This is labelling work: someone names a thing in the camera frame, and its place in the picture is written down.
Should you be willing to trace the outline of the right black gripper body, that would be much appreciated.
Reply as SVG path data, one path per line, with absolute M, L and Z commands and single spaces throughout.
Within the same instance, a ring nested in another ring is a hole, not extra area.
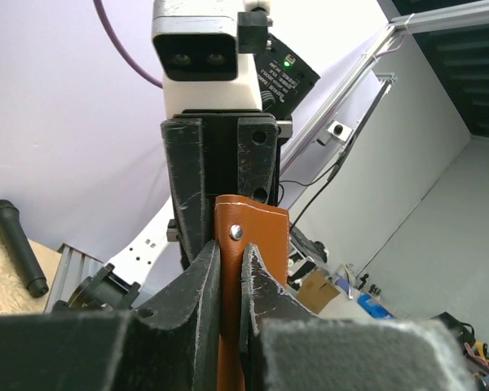
M 199 118 L 203 126 L 205 198 L 207 212 L 205 218 L 206 243 L 214 236 L 214 203 L 221 195 L 237 194 L 237 122 L 241 117 L 272 116 L 270 113 L 229 111 L 229 112 L 203 112 L 190 110 L 173 118 Z M 278 128 L 277 154 L 275 171 L 272 180 L 269 200 L 266 204 L 276 206 L 279 203 L 279 177 L 280 177 L 280 150 L 292 137 L 293 125 L 290 120 L 276 120 Z M 188 268 L 194 261 L 189 261 L 182 246 L 182 237 L 178 229 L 177 218 L 174 211 L 175 224 L 172 226 L 175 233 L 174 241 L 180 245 L 181 265 Z

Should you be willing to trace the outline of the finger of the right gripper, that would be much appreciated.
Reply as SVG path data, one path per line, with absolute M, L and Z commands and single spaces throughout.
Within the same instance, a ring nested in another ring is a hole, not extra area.
M 272 116 L 241 117 L 237 122 L 237 194 L 266 204 L 277 154 L 278 128 Z
M 170 191 L 182 237 L 192 261 L 206 243 L 203 126 L 199 118 L 173 118 L 161 124 Z

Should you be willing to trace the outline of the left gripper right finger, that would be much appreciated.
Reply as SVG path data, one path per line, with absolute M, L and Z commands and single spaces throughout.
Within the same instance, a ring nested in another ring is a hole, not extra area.
M 267 270 L 258 246 L 244 250 L 241 267 L 240 364 L 247 390 L 294 389 L 296 376 L 310 368 L 296 365 L 311 357 L 318 319 Z

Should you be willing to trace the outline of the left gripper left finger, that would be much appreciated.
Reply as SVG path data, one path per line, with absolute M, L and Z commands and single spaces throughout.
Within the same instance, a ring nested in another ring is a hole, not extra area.
M 220 249 L 209 241 L 172 283 L 139 307 L 135 390 L 215 390 Z

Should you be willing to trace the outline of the brown leather card holder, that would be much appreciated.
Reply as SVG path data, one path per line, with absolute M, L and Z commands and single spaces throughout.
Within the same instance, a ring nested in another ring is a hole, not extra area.
M 218 390 L 244 390 L 240 362 L 242 266 L 252 254 L 273 279 L 286 285 L 289 212 L 242 195 L 220 195 L 214 204 L 214 237 L 221 254 Z

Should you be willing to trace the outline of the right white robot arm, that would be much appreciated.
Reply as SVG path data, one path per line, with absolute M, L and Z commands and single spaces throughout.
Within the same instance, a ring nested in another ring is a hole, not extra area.
M 188 267 L 213 238 L 218 196 L 279 203 L 281 148 L 292 135 L 292 113 L 319 77 L 275 36 L 254 61 L 262 110 L 186 110 L 164 121 L 170 198 L 97 270 L 90 257 L 63 246 L 47 311 L 129 309 L 168 243 L 178 242 Z

